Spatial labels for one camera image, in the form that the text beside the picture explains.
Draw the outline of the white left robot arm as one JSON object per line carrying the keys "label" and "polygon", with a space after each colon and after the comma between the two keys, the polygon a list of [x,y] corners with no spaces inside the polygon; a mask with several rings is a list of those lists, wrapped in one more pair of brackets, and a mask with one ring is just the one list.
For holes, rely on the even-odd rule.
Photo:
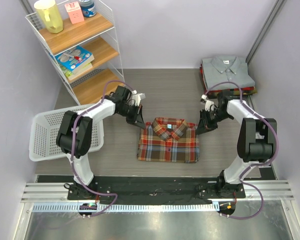
{"label": "white left robot arm", "polygon": [[66,155],[73,172],[73,183],[64,184],[69,200],[90,200],[98,195],[95,175],[88,158],[92,145],[93,125],[115,114],[125,117],[128,124],[144,129],[141,100],[144,93],[119,85],[104,94],[96,104],[80,111],[64,113],[56,144]]}

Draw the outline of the brown red plaid shirt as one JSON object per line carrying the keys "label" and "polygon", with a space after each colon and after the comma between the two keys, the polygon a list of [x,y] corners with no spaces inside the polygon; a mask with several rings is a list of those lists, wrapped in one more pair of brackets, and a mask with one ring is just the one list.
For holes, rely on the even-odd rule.
{"label": "brown red plaid shirt", "polygon": [[197,125],[185,119],[156,117],[140,130],[136,157],[144,162],[196,163],[200,158]]}

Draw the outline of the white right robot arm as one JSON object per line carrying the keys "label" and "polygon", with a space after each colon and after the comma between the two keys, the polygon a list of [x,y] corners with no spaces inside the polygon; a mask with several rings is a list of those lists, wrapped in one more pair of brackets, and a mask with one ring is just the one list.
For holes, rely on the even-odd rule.
{"label": "white right robot arm", "polygon": [[266,164],[277,154],[277,121],[265,118],[249,107],[241,97],[228,95],[225,91],[217,96],[217,104],[203,94],[196,134],[201,135],[218,128],[218,123],[232,119],[240,124],[237,140],[237,156],[223,170],[215,183],[198,185],[201,199],[230,198],[243,193],[243,179],[255,167]]}

